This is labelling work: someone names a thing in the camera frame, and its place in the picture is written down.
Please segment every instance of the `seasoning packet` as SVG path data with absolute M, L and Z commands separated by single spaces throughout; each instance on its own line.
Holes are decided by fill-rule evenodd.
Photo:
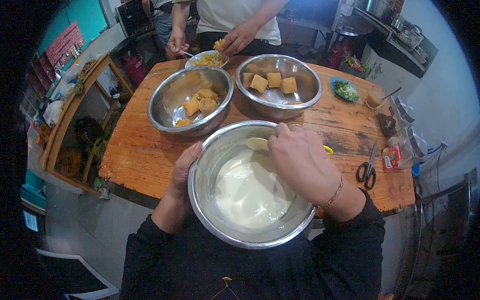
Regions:
M 390 171 L 398 168 L 398 164 L 402 159 L 400 144 L 395 144 L 382 150 L 382 160 L 384 162 L 384 171 Z

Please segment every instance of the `white batter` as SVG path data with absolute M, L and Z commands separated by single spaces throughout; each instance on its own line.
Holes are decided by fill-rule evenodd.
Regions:
M 261 228 L 283 216 L 295 193 L 277 177 L 270 157 L 246 149 L 220 169 L 215 197 L 228 220 Z

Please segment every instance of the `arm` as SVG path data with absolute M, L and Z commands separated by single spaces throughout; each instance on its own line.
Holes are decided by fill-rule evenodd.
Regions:
M 288 0 L 269 0 L 248 20 L 235 26 L 224 38 L 220 53 L 226 56 L 235 55 L 253 41 L 257 32 L 268 21 L 273 19 L 285 6 Z
M 150 19 L 150 0 L 142 0 L 142 7 L 144 8 L 147 18 Z
M 182 51 L 187 51 L 190 45 L 185 43 L 185 27 L 187 26 L 187 19 L 190 15 L 191 1 L 174 0 L 172 7 L 172 33 L 168 40 L 168 48 L 175 55 L 183 55 Z
M 268 149 L 277 175 L 300 196 L 325 205 L 325 232 L 314 239 L 315 270 L 333 299 L 373 299 L 381 283 L 384 221 L 366 192 L 344 181 L 316 132 L 284 123 Z
M 312 241 L 317 277 L 335 299 L 377 299 L 380 293 L 385 221 L 364 193 L 359 215 L 344 223 L 327 215 L 325 231 Z
M 202 143 L 197 142 L 183 151 L 175 162 L 172 182 L 151 215 L 140 225 L 137 233 L 128 236 L 121 299 L 146 299 L 142 288 L 148 273 L 163 255 L 161 249 L 171 241 L 188 213 L 185 202 L 188 170 L 200 156 Z

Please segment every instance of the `black shirt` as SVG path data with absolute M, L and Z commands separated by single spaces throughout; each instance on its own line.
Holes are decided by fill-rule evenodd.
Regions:
M 195 215 L 167 234 L 151 215 L 128 237 L 121 299 L 376 299 L 384 221 L 368 194 L 362 212 L 328 216 L 313 241 L 298 235 L 265 250 L 240 249 L 208 232 Z

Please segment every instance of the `brick wall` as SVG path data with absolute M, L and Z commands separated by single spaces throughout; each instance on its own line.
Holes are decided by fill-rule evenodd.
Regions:
M 45 50 L 50 63 L 55 65 L 65 53 L 70 52 L 75 43 L 79 46 L 85 45 L 77 21 L 71 23 Z

